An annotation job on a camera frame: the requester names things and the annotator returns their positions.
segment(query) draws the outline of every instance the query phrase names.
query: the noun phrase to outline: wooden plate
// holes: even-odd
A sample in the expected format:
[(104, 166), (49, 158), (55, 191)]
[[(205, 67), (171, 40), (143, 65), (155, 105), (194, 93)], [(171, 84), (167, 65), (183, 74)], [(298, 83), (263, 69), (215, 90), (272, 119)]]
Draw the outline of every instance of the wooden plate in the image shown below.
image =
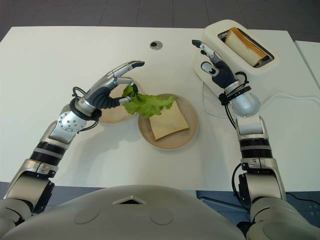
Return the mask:
[(155, 136), (152, 132), (149, 119), (144, 118), (139, 114), (138, 126), (144, 139), (158, 149), (163, 150), (177, 150), (194, 139), (198, 132), (198, 116), (194, 107), (183, 97), (174, 94), (160, 94), (159, 97), (167, 98), (170, 96), (176, 97), (176, 103), (180, 109), (180, 112), (184, 116), (186, 122), (189, 125), (189, 129), (172, 133), (168, 136), (155, 140)]
[[(140, 85), (135, 82), (138, 87), (139, 93), (144, 94), (144, 91), (141, 89)], [(127, 87), (126, 84), (120, 84), (115, 89), (113, 89), (110, 93), (110, 97), (118, 98), (122, 96), (124, 89)], [(124, 106), (117, 106), (114, 108), (101, 109), (102, 115), (99, 118), (99, 123), (103, 124), (117, 124), (129, 120), (134, 115), (127, 113)]]

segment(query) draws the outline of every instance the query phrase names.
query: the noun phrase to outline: floor tile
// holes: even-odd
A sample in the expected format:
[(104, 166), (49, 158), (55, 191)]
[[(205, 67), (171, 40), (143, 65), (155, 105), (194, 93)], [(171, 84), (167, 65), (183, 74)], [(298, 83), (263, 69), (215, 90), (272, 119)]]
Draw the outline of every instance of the floor tile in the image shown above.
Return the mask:
[(58, 206), (82, 195), (100, 190), (99, 187), (55, 186), (48, 206)]
[(0, 23), (1, 19), (11, 11), (14, 5), (14, 0), (0, 0)]
[(1, 19), (2, 28), (29, 26), (40, 9), (38, 7), (13, 7), (6, 17)]
[(100, 26), (135, 27), (138, 16), (137, 7), (106, 7)]
[(71, 7), (44, 6), (31, 22), (32, 26), (62, 26), (69, 16)]
[(47, 0), (16, 0), (14, 6), (16, 8), (36, 8), (41, 7)]
[(210, 24), (216, 23), (224, 19), (230, 19), (247, 27), (247, 23), (239, 8), (225, 8), (225, 7), (208, 7), (208, 15)]
[[(320, 191), (310, 191), (310, 199), (320, 203)], [(320, 205), (316, 203), (312, 203), (313, 209), (320, 211)]]
[(140, 0), (141, 8), (171, 8), (173, 0)]
[(104, 4), (77, 5), (71, 9), (64, 25), (66, 26), (99, 26), (105, 10)]
[(77, 0), (45, 0), (45, 6), (51, 7), (72, 7)]
[(107, 6), (110, 8), (138, 8), (139, 7), (139, 0), (108, 0)]
[[(310, 199), (310, 195), (308, 191), (292, 191), (290, 193), (300, 199), (307, 199), (307, 200)], [(315, 210), (311, 202), (295, 199), (293, 196), (289, 194), (286, 195), (286, 201), (298, 211), (314, 211)]]
[(74, 6), (106, 5), (108, 0), (76, 0)]
[(175, 28), (205, 28), (210, 24), (207, 9), (203, 6), (173, 8), (173, 26)]
[(208, 8), (238, 8), (237, 0), (205, 0)]
[(287, 30), (299, 33), (320, 32), (320, 14), (288, 10), (241, 10), (249, 29)]
[(140, 7), (137, 18), (137, 27), (172, 28), (172, 7)]
[(206, 3), (205, 0), (173, 0), (174, 8), (205, 8)]
[(299, 211), (299, 213), (313, 226), (319, 227), (316, 211)]
[(320, 43), (320, 33), (304, 33), (304, 32), (289, 32), (293, 41), (307, 41)]

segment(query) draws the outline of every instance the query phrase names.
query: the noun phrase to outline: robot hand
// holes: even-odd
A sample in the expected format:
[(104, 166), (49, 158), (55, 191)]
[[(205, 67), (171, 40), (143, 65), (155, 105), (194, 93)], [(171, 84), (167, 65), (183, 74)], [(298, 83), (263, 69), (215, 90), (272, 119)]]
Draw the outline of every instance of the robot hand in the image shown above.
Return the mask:
[(201, 49), (201, 53), (210, 59), (212, 64), (205, 61), (201, 64), (201, 69), (210, 74), (212, 81), (220, 88), (225, 89), (237, 81), (229, 66), (214, 50), (200, 40), (192, 40), (192, 44)]
[(110, 92), (119, 84), (130, 84), (138, 91), (137, 86), (130, 77), (121, 77), (130, 70), (141, 67), (144, 61), (129, 61), (109, 71), (78, 101), (78, 104), (91, 113), (95, 109), (109, 109), (130, 102), (130, 97), (111, 98)]

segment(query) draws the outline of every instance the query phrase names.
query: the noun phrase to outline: white table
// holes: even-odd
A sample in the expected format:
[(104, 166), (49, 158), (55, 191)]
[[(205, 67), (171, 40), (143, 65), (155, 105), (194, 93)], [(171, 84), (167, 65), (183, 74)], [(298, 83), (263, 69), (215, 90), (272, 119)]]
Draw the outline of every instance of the white table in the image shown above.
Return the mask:
[[(46, 26), (13, 27), (0, 43), (0, 181), (9, 182), (47, 126), (71, 100), (72, 87), (89, 89), (99, 77), (131, 60), (145, 66), (127, 75), (146, 93), (183, 96), (197, 109), (199, 131), (176, 151), (150, 146), (140, 135), (137, 116), (99, 125), (79, 134), (53, 179), (62, 186), (111, 187), (132, 184), (182, 190), (231, 191), (240, 162), (239, 143), (227, 119), (201, 109), (201, 81), (192, 70), (198, 51), (191, 39), (202, 29)], [(281, 57), (283, 71), (263, 82), (250, 81), (264, 102), (278, 91), (320, 97), (320, 91), (286, 31), (253, 30)], [(163, 49), (154, 51), (150, 42)], [(205, 89), (210, 111), (224, 114)], [(287, 191), (320, 190), (320, 109), (312, 101), (276, 98), (261, 111), (273, 155)]]
[(320, 89), (320, 42), (294, 41), (294, 43)]

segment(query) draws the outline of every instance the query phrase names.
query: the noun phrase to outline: silver arm segment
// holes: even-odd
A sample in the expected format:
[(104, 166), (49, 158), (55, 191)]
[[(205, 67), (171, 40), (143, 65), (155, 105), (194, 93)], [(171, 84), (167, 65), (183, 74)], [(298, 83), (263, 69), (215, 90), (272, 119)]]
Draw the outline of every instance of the silver arm segment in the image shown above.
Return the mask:
[(83, 97), (74, 98), (61, 110), (30, 158), (24, 161), (13, 177), (4, 200), (0, 200), (0, 238), (32, 214), (43, 212), (54, 187), (49, 179), (55, 176), (58, 164), (76, 134), (85, 128), (87, 121), (98, 120), (101, 108), (116, 107), (131, 100), (130, 97), (113, 99), (109, 94), (119, 84), (135, 86), (131, 78), (121, 76), (143, 65), (143, 61), (120, 65), (97, 81)]
[(193, 40), (192, 44), (209, 57), (213, 65), (204, 62), (201, 68), (224, 89), (224, 97), (219, 96), (221, 104), (226, 106), (231, 102), (236, 114), (235, 128), (242, 155), (240, 162), (245, 171), (239, 175), (239, 195), (242, 204), (251, 207), (251, 225), (246, 239), (320, 239), (320, 229), (309, 224), (286, 202), (286, 191), (272, 155), (266, 125), (259, 116), (260, 101), (248, 92), (251, 88), (244, 89), (245, 84), (230, 77), (233, 73), (227, 67), (223, 69), (229, 71), (229, 78), (226, 81), (217, 79), (219, 71), (213, 74), (219, 63), (215, 51), (198, 40)]

